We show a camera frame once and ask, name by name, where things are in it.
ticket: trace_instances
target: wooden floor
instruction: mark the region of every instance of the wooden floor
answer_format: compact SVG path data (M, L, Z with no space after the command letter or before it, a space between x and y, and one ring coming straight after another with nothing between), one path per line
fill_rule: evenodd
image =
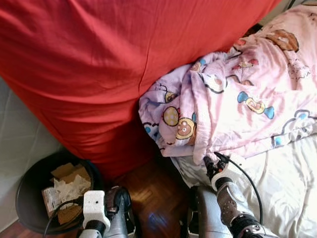
M169 161L164 165L153 160L120 177L116 184L126 187L133 200L132 207L139 216L144 238L179 238L179 220L186 215L188 190L175 176ZM47 238L75 238L73 231ZM19 222L0 234L0 238L41 238L42 235L24 228Z

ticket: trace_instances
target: pink blanket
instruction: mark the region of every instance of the pink blanket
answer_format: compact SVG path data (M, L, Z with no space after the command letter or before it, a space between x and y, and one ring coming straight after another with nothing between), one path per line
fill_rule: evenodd
M160 78L140 99L164 156L244 157L317 132L317 7L298 6L227 53Z

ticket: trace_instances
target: black cable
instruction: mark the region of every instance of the black cable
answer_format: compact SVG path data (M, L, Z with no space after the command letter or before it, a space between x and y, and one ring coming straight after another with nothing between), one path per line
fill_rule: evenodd
M61 207L66 205L66 204L68 204L68 203L76 203L76 204L80 205L80 204L83 203L83 197L79 197L79 198L74 199L74 200L63 202L54 210L54 212L52 213L52 215L51 215L51 217L50 217L50 219L49 219L49 221L48 221L48 223L46 225L45 231L43 233L43 238L46 238L46 234L48 232L48 229L50 227L50 224L51 224L53 218L57 215L57 213L61 209Z
M237 165L234 161L232 161L230 158L228 158L229 162L233 163L233 165L235 165L242 173L244 173L244 175L248 178L248 180L250 181L250 184L253 187L254 192L256 193L258 202L259 202L259 209L260 209L260 224L263 225L263 206L262 206L262 201L261 201L261 197L260 194L254 184L254 182L252 181L252 179L250 178L250 176L239 166Z

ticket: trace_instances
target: black trash can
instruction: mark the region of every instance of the black trash can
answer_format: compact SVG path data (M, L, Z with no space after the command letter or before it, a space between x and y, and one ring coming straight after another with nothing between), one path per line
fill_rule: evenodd
M42 197L42 190L52 186L52 182L50 182L50 179L53 178L51 171L67 163L81 164L85 167L91 178L91 190L105 189L102 176L97 168L91 162L79 159L68 151L57 152L40 160L23 176L15 198L15 208L19 222L28 229L37 233L44 233L49 218ZM81 214L70 224L64 226L58 223L57 218L54 218L47 234L57 235L79 228L82 226L83 220L84 216Z

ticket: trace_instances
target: red bean bag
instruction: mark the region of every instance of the red bean bag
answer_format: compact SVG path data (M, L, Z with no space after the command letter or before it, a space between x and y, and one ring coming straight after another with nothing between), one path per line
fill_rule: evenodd
M1 0L0 75L72 153L112 179L153 157L138 98L226 50L278 0Z

